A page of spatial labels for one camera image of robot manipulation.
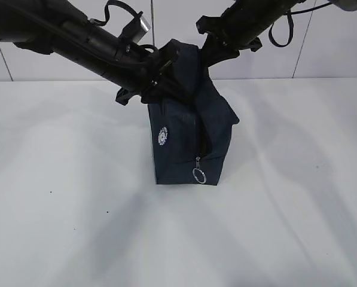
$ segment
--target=zipper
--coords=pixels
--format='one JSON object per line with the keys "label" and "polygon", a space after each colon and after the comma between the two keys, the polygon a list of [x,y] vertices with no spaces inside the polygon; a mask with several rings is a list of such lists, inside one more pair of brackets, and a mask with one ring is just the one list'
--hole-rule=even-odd
{"label": "zipper", "polygon": [[205,125],[199,116],[196,120],[196,127],[196,167],[193,169],[193,176],[199,184],[205,184],[206,174],[201,169],[200,161],[210,153],[210,142]]}
{"label": "zipper", "polygon": [[205,184],[207,179],[205,173],[201,169],[200,160],[200,157],[196,157],[196,167],[193,169],[193,176],[199,184]]}

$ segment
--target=metal ring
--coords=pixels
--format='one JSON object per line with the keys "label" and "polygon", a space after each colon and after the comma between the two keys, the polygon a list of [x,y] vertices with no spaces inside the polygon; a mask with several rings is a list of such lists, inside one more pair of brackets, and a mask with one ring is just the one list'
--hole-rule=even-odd
{"label": "metal ring", "polygon": [[[198,179],[198,177],[197,177],[197,175],[196,175],[196,172],[199,172],[199,173],[201,173],[201,175],[202,175],[202,177],[203,177],[203,181],[200,181],[199,179]],[[195,169],[193,169],[193,176],[194,176],[194,178],[196,179],[196,181],[199,183],[199,184],[205,184],[206,183],[206,175],[205,175],[205,173],[202,171],[202,170],[200,170],[200,169],[197,169],[197,168],[195,168]]]}

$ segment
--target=cable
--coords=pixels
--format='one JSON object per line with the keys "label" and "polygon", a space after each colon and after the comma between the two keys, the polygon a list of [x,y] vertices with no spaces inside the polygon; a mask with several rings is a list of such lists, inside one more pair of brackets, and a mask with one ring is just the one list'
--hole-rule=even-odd
{"label": "cable", "polygon": [[320,6],[311,8],[311,9],[306,9],[306,10],[291,12],[290,14],[291,14],[291,15],[299,15],[299,14],[303,14],[303,13],[308,13],[308,12],[312,12],[312,11],[315,11],[315,10],[318,10],[318,9],[322,9],[322,8],[327,7],[327,6],[330,6],[330,5],[332,5],[332,3],[329,2],[329,3],[323,4],[323,5],[320,5]]}
{"label": "cable", "polygon": [[270,40],[270,42],[275,46],[275,47],[279,47],[279,48],[284,48],[287,47],[288,45],[290,45],[290,43],[292,42],[292,39],[294,38],[294,19],[292,18],[292,15],[299,15],[299,14],[304,14],[304,13],[308,13],[308,12],[312,12],[327,6],[332,5],[332,3],[326,3],[317,7],[313,7],[311,9],[306,9],[306,10],[301,10],[301,11],[296,11],[296,12],[291,12],[291,10],[289,10],[287,13],[285,13],[284,15],[287,16],[288,19],[288,26],[289,26],[289,37],[288,37],[288,42],[287,44],[278,44],[277,41],[275,41],[274,36],[273,36],[273,28],[274,28],[274,24],[271,26],[270,30],[268,31],[268,39]]}
{"label": "cable", "polygon": [[18,7],[15,4],[12,4],[9,2],[9,0],[0,0],[0,4],[6,5],[7,7],[11,8],[13,11],[19,13],[20,15],[26,17],[27,19],[35,22],[36,24],[39,24],[41,27],[45,28],[46,30],[50,31],[51,33],[55,34],[56,36],[61,37],[62,39],[66,40],[67,42],[70,42],[72,45],[82,49],[84,52],[87,54],[113,66],[117,66],[120,68],[134,68],[134,67],[140,67],[140,66],[145,66],[146,62],[139,62],[139,63],[122,63],[116,60],[113,60],[111,57],[106,56],[104,54],[98,54],[95,49],[92,49],[89,45],[87,45],[84,42],[80,42],[74,38],[72,38],[68,33],[66,33],[64,30],[60,29],[56,25],[44,20],[43,18],[32,14],[31,12],[28,12],[21,7]]}
{"label": "cable", "polygon": [[100,21],[97,19],[90,19],[90,23],[96,25],[96,26],[105,26],[110,18],[111,18],[111,13],[109,12],[109,6],[117,6],[120,7],[124,10],[126,10],[129,14],[131,14],[134,18],[139,17],[139,15],[137,14],[137,12],[128,4],[122,2],[122,1],[116,1],[116,0],[109,0],[104,8],[104,12],[105,12],[105,21]]}

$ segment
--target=black metal tube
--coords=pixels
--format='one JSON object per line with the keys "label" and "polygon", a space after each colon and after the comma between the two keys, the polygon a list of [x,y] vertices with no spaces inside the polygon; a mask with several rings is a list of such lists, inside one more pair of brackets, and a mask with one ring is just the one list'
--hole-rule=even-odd
{"label": "black metal tube", "polygon": [[[41,9],[36,0],[20,0],[20,6],[34,13]],[[0,5],[0,42],[26,42],[41,32],[42,30],[28,19]]]}
{"label": "black metal tube", "polygon": [[[65,22],[62,28],[68,31],[71,36],[78,38],[88,45],[92,46],[100,53],[105,54],[121,63],[139,63],[142,58],[148,54],[140,54],[134,49],[126,47],[117,37],[93,25],[81,26],[74,22]],[[147,66],[137,66],[132,68],[109,65],[83,50],[76,49],[67,41],[55,38],[52,42],[52,49],[55,53],[91,70],[95,74],[118,84],[129,91],[141,91],[149,84],[149,73]]]}
{"label": "black metal tube", "polygon": [[223,31],[239,45],[248,45],[299,0],[237,0],[221,16]]}

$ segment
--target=black strap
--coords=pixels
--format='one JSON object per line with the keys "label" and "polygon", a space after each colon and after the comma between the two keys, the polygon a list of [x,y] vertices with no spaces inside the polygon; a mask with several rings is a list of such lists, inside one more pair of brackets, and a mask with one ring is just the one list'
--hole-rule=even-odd
{"label": "black strap", "polygon": [[312,12],[327,6],[332,5],[332,3],[326,3],[320,6],[316,6],[313,7],[311,9],[306,9],[306,10],[301,10],[301,11],[296,11],[296,12],[291,12],[291,10],[289,10],[285,15],[287,16],[288,19],[288,26],[289,26],[289,37],[288,37],[288,42],[285,45],[281,45],[278,44],[277,41],[275,41],[274,37],[273,37],[273,28],[274,28],[274,24],[271,26],[269,32],[268,32],[268,38],[270,40],[270,42],[274,45],[277,46],[279,48],[284,48],[287,47],[288,45],[290,45],[293,37],[294,37],[294,19],[292,18],[292,15],[299,15],[299,14],[304,14],[304,13],[308,13],[308,12]]}
{"label": "black strap", "polygon": [[158,48],[154,45],[149,45],[149,44],[144,44],[144,45],[140,45],[140,47],[144,48],[144,49],[150,49],[153,50],[153,52],[157,52]]}
{"label": "black strap", "polygon": [[105,5],[105,8],[104,8],[104,12],[105,12],[105,21],[100,21],[100,20],[97,20],[97,19],[90,19],[90,23],[96,25],[96,26],[105,26],[110,18],[111,18],[111,14],[109,12],[109,6],[117,6],[117,7],[120,7],[124,10],[126,10],[127,12],[129,12],[134,18],[138,17],[138,14],[137,12],[131,7],[129,6],[128,4],[122,2],[122,1],[117,1],[117,0],[109,0],[106,5]]}
{"label": "black strap", "polygon": [[273,36],[273,28],[274,28],[274,24],[271,26],[269,32],[268,32],[268,38],[270,40],[270,42],[279,48],[284,48],[287,47],[288,45],[290,45],[293,37],[294,37],[294,19],[292,18],[292,14],[291,14],[291,10],[289,10],[289,12],[286,14],[287,15],[287,20],[288,20],[288,26],[289,26],[289,36],[288,36],[288,42],[287,44],[278,44],[277,41],[275,41],[274,36]]}

